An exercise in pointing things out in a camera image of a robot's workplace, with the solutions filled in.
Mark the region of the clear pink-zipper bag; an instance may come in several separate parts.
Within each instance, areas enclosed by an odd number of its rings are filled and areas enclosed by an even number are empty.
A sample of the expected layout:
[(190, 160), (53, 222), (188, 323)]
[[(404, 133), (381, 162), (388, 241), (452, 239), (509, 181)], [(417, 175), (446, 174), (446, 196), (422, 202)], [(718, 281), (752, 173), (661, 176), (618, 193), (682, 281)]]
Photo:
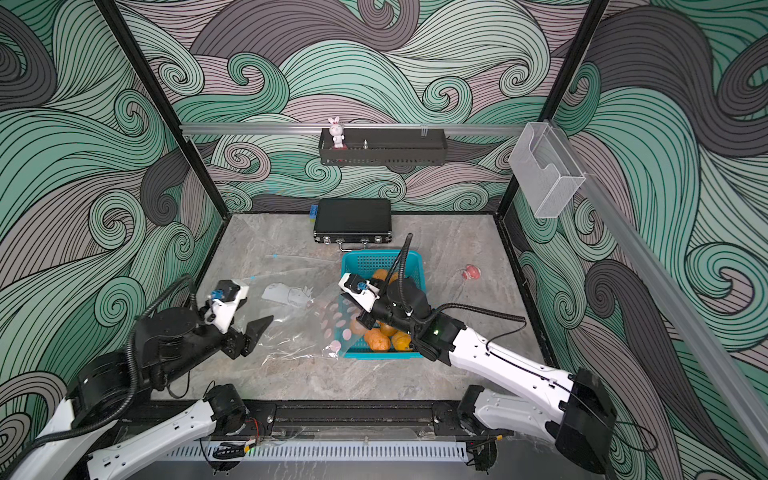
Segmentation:
[(350, 322), (358, 320), (361, 313), (357, 304), (345, 297), (336, 284), (323, 289), (314, 298), (308, 316), (309, 334), (314, 342), (313, 354), (327, 359), (345, 358), (342, 343), (336, 335), (340, 334), (343, 340), (354, 344)]

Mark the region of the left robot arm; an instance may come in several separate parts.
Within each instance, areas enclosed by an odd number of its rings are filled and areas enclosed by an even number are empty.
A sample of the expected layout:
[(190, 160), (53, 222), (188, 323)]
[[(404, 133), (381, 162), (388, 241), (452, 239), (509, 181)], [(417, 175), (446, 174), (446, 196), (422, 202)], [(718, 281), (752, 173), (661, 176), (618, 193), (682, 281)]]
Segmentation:
[(248, 409), (232, 384), (214, 385), (181, 413), (111, 447), (94, 450), (133, 405), (162, 391), (217, 352), (248, 356), (272, 316), (234, 325), (248, 286), (221, 280), (204, 306), (185, 274), (139, 314), (124, 346), (89, 362), (70, 383), (44, 430), (2, 472), (4, 479), (64, 479), (83, 459), (91, 479), (124, 479), (193, 440), (240, 432)]

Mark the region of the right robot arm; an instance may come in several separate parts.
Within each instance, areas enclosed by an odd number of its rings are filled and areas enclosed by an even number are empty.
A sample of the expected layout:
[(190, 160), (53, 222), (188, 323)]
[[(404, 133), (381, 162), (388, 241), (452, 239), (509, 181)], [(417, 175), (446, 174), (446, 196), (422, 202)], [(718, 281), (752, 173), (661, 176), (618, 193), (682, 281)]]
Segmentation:
[(402, 246), (387, 276), (370, 280), (346, 272), (339, 286), (363, 312), (365, 327), (385, 323), (410, 336), (422, 357), (481, 376), (507, 390), (499, 395), (469, 390), (464, 401), (468, 430), (506, 430), (550, 441), (566, 459), (594, 474), (613, 477), (611, 447), (617, 412), (599, 377), (548, 367), (487, 339), (452, 310), (512, 322), (521, 316), (460, 303), (431, 307), (426, 294), (405, 274), (409, 247)]

